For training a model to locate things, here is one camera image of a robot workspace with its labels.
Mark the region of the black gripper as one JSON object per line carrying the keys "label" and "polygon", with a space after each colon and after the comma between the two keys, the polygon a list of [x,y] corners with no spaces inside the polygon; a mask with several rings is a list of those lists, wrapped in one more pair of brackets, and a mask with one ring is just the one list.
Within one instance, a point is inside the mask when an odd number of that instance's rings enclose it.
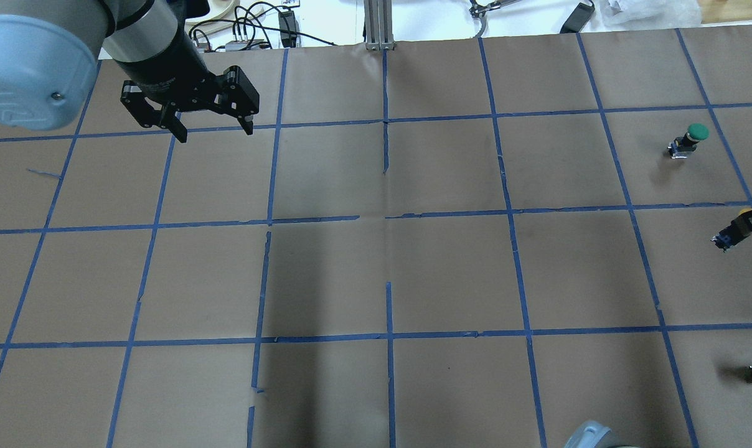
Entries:
{"label": "black gripper", "polygon": [[185,144],[177,113],[208,110],[235,118],[253,135],[260,94],[251,80],[240,66],[211,73],[180,26],[120,29],[110,37],[110,55],[128,76],[120,103],[141,127],[168,130]]}

